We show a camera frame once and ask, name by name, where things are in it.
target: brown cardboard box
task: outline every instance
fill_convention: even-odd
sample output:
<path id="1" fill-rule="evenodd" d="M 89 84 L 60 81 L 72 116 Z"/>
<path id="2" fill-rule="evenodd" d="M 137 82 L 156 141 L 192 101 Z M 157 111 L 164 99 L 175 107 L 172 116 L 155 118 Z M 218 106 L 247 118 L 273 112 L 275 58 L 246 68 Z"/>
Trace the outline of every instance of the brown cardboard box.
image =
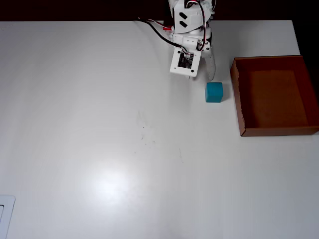
<path id="1" fill-rule="evenodd" d="M 319 107 L 302 56 L 235 58 L 231 78 L 241 136 L 319 131 Z"/>

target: white table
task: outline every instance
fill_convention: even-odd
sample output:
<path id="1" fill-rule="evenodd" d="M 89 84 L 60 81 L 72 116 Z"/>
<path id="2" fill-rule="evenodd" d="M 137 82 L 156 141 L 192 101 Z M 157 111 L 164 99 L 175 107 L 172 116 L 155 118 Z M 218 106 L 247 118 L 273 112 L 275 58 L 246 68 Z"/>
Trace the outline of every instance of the white table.
<path id="1" fill-rule="evenodd" d="M 291 21 L 215 21 L 220 104 L 134 22 L 2 22 L 8 239 L 314 239 L 319 136 L 239 135 L 235 56 L 298 55 Z"/>

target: circuit board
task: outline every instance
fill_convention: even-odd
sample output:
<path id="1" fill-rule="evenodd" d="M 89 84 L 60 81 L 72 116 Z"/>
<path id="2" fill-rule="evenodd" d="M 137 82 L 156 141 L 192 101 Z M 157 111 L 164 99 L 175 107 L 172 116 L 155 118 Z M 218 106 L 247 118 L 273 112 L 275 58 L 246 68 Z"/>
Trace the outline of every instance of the circuit board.
<path id="1" fill-rule="evenodd" d="M 191 69 L 191 66 L 193 64 L 193 58 L 194 54 L 185 54 L 181 52 L 177 66 L 186 69 Z"/>

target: dark background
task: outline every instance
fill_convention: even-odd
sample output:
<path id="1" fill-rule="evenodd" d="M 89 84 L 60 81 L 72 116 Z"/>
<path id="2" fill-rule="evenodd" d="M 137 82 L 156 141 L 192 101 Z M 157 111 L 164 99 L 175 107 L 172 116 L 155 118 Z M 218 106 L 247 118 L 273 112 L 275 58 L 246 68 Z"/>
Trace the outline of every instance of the dark background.
<path id="1" fill-rule="evenodd" d="M 293 20 L 319 99 L 318 0 L 217 0 L 215 20 Z M 135 20 L 171 22 L 168 0 L 17 0 L 0 2 L 0 21 Z"/>

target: black wire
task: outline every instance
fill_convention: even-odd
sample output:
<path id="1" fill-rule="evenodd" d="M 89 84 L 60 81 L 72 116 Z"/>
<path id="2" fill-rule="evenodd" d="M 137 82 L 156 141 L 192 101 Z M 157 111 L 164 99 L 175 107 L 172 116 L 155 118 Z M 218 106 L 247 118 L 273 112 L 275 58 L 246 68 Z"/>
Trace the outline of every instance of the black wire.
<path id="1" fill-rule="evenodd" d="M 148 21 L 144 21 L 144 20 L 141 20 L 141 19 L 137 19 L 137 21 L 141 21 L 141 22 L 144 22 L 144 23 L 148 24 L 148 25 L 154 30 L 154 32 L 155 32 L 162 40 L 166 41 L 168 44 L 170 44 L 170 45 L 172 45 L 172 46 L 180 47 L 180 48 L 182 48 L 183 50 L 186 51 L 186 49 L 185 49 L 182 45 L 179 45 L 179 44 L 177 44 L 177 43 L 175 43 L 175 42 L 169 41 L 169 40 L 167 40 L 165 37 L 163 37 L 163 36 L 156 30 L 156 28 L 155 28 L 152 24 L 150 24 Z"/>
<path id="2" fill-rule="evenodd" d="M 204 46 L 205 46 L 205 42 L 204 42 L 204 40 L 206 40 L 206 39 L 205 39 L 205 36 L 206 36 L 206 27 L 205 27 L 206 19 L 205 19 L 205 12 L 204 12 L 204 9 L 203 9 L 203 7 L 201 6 L 200 2 L 198 2 L 198 5 L 200 6 L 201 14 L 203 15 L 203 23 L 204 23 L 204 37 L 203 37 L 203 45 L 202 45 L 202 47 L 201 47 L 201 49 L 200 49 L 200 51 L 201 51 L 201 50 L 203 50 L 203 49 L 204 49 Z"/>

